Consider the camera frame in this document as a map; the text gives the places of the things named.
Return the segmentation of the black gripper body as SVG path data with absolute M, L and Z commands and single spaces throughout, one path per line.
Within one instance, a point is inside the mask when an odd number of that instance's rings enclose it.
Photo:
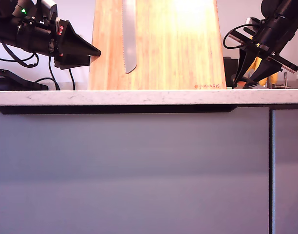
M 58 54 L 56 22 L 45 23 L 35 20 L 20 21 L 19 48 L 26 52 L 35 52 L 49 57 Z
M 297 30 L 298 26 L 295 25 L 244 24 L 230 30 L 228 37 L 239 43 L 234 49 L 253 52 L 255 58 L 273 60 L 281 64 L 282 69 L 295 73 L 298 66 L 281 57 L 280 53 Z

